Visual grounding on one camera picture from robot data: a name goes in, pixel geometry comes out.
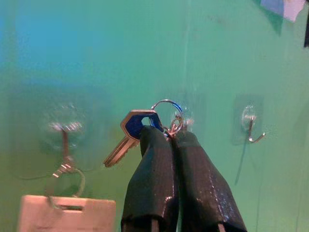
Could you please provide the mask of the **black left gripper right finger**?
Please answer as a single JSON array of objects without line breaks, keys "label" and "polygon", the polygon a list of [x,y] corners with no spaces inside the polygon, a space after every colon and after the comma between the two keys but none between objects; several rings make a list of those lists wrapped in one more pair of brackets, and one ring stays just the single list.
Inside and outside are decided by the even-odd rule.
[{"label": "black left gripper right finger", "polygon": [[231,189],[189,131],[172,138],[179,181],[182,232],[245,232]]}]

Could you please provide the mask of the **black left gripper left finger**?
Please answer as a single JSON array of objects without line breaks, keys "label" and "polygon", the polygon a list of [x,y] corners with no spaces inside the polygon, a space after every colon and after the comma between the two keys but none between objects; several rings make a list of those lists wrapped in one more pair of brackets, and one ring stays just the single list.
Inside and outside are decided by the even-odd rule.
[{"label": "black left gripper left finger", "polygon": [[174,232],[178,222],[178,184],[170,141],[155,127],[140,133],[142,159],[126,190],[123,232]]}]

